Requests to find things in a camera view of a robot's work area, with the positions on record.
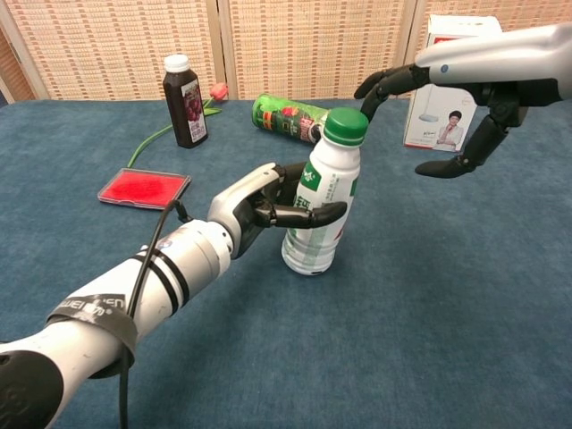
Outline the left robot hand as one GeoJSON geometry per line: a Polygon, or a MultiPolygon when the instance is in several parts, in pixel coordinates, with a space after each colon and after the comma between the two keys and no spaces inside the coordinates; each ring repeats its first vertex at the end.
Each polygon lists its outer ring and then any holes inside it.
{"type": "Polygon", "coordinates": [[[241,257],[264,228],[314,229],[346,214],[349,207],[344,201],[319,208],[294,206],[304,166],[263,164],[214,197],[207,220],[230,233],[232,259],[241,257]]]}

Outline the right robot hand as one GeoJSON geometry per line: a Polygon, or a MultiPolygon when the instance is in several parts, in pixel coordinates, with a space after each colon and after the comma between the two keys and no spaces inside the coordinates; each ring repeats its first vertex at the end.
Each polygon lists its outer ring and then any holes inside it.
{"type": "Polygon", "coordinates": [[[571,97],[571,25],[568,22],[460,38],[431,45],[412,63],[369,75],[356,89],[361,111],[373,118],[391,96],[428,84],[460,88],[489,113],[462,153],[416,167],[424,176],[452,179],[473,172],[520,126],[531,107],[571,97]]]}

